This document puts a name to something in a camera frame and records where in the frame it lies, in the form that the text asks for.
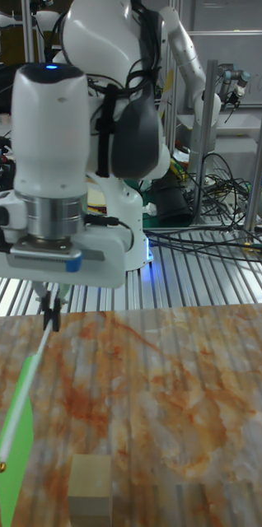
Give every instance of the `green flag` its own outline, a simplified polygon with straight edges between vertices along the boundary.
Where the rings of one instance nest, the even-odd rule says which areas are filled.
[[[22,367],[20,378],[16,383],[15,393],[12,398],[11,406],[8,410],[6,420],[0,435],[0,449],[2,439],[12,416],[17,398],[25,383],[30,364],[33,357],[28,357]],[[12,517],[16,509],[16,503],[21,490],[30,450],[33,443],[33,417],[29,397],[26,397],[21,419],[16,428],[16,434],[12,442],[12,448],[6,462],[4,472],[0,473],[0,516],[2,527],[10,527]]]

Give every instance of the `gold bead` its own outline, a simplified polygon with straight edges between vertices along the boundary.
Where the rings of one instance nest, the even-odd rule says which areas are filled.
[[[7,468],[7,466],[6,466],[5,463],[0,463],[0,474],[1,474],[2,472],[5,472],[5,471],[6,471],[6,468]]]

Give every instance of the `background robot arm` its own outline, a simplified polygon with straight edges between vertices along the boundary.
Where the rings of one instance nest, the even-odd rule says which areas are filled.
[[[164,7],[160,11],[166,25],[169,45],[180,70],[180,74],[185,81],[194,109],[194,126],[192,131],[189,171],[196,173],[197,160],[199,153],[199,143],[201,134],[201,123],[203,115],[203,93],[205,89],[206,77],[204,70],[199,62],[194,44],[180,22],[179,15],[172,7]],[[212,120],[212,145],[214,146],[216,135],[216,123],[221,110],[221,100],[215,94],[213,101],[213,120]]]
[[[34,29],[43,31],[51,31],[54,23],[58,20],[59,14],[56,12],[38,11],[32,16],[32,26]],[[21,15],[7,15],[0,11],[0,35],[2,31],[8,30],[11,27],[22,26]]]
[[[246,93],[246,86],[250,80],[250,74],[241,69],[238,70],[235,64],[220,64],[218,66],[218,76],[222,79],[222,87],[219,92],[222,110],[225,110],[228,104],[233,105],[234,108],[238,108],[242,97]],[[233,81],[236,81],[236,84],[229,94]]]

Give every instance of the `wooden cube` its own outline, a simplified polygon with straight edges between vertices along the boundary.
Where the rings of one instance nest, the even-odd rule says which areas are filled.
[[[74,455],[68,485],[72,527],[111,527],[110,455]]]

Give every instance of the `desk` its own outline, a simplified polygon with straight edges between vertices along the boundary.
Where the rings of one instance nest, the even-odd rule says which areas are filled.
[[[0,319],[0,430],[42,317]],[[113,526],[262,527],[262,305],[65,315],[30,392],[12,527],[69,527],[73,454],[112,455]]]

